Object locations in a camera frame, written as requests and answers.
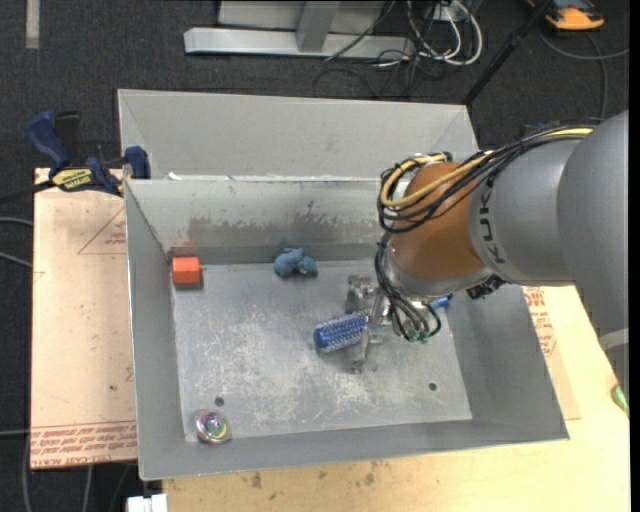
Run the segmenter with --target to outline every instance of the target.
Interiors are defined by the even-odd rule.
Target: red cube
[[[200,258],[180,256],[171,261],[171,274],[174,284],[200,283]]]

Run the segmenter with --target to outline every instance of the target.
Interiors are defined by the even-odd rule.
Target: orange object
[[[198,284],[200,282],[200,258],[180,256],[171,260],[173,284]]]
[[[535,7],[537,0],[527,2]],[[597,12],[591,0],[555,1],[552,4],[545,18],[558,30],[595,30],[604,24],[604,15]]]
[[[425,188],[443,176],[448,175],[460,164],[443,162],[423,167],[407,185],[405,197]],[[474,183],[469,183],[447,199],[440,207],[457,206],[442,217],[435,217],[408,233],[396,233],[389,242],[394,263],[405,274],[419,279],[455,279],[471,275],[484,267],[477,255],[467,227],[469,192]],[[423,207],[432,198],[439,197],[450,184],[436,188],[432,195],[423,198],[412,209]],[[404,228],[407,221],[398,221],[397,227]]]

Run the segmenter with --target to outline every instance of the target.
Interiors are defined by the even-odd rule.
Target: round metal object
[[[231,440],[229,422],[216,411],[200,410],[195,414],[198,439],[209,444],[220,444]]]

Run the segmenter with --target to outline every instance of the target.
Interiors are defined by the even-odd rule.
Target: blue brush
[[[334,352],[360,343],[362,331],[366,326],[366,311],[337,316],[316,326],[313,331],[313,342],[320,352]]]

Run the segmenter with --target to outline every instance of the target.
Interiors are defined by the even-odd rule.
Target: green object
[[[616,386],[611,390],[611,397],[618,407],[620,407],[627,417],[629,417],[629,404],[627,403],[627,397],[624,396],[624,392],[620,386]]]
[[[420,332],[418,329],[414,329],[408,334],[409,334],[409,338],[408,338],[409,343],[415,343],[416,341],[418,341],[423,345],[426,345],[429,342],[429,339],[431,338],[431,336],[428,333]]]

